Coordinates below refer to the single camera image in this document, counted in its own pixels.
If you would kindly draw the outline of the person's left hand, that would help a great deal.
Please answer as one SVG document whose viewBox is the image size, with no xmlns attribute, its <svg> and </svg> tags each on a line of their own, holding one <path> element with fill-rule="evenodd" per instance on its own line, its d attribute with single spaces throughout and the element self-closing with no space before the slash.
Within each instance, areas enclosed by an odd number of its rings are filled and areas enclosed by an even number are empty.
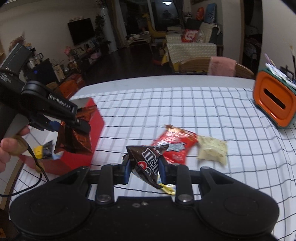
<svg viewBox="0 0 296 241">
<path fill-rule="evenodd" d="M 18 156 L 28 149 L 28 144 L 22 136 L 27 135 L 29 132 L 29 127 L 25 126 L 14 138 L 3 138 L 1 140 L 1 173 L 6 169 L 6 163 L 10 161 L 11 156 Z"/>
</svg>

